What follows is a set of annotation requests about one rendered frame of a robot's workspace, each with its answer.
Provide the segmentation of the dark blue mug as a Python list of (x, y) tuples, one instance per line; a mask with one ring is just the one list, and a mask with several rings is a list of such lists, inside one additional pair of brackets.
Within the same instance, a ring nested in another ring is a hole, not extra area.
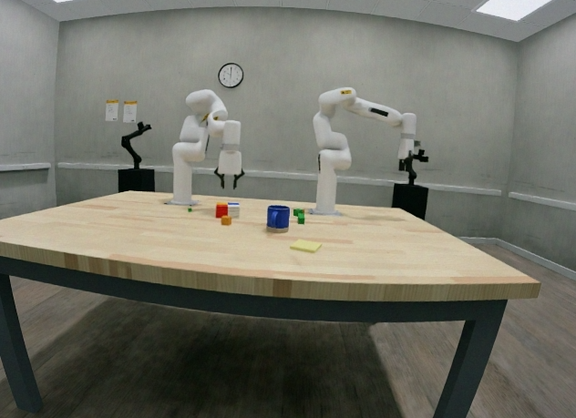
[(289, 230), (289, 218), (289, 207), (282, 205), (268, 206), (266, 229), (272, 233), (285, 233)]

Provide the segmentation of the red cube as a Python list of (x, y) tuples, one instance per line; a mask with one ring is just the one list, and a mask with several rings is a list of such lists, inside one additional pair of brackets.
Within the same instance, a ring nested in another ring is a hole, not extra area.
[(228, 216), (228, 205), (216, 204), (216, 219), (220, 219), (223, 216)]

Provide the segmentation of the pale yellow square tile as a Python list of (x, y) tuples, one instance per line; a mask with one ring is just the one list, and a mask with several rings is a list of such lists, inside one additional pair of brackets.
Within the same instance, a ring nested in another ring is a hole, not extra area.
[(294, 244), (290, 246), (291, 250), (299, 250), (304, 252), (316, 253), (323, 243), (312, 242), (308, 240), (298, 239)]

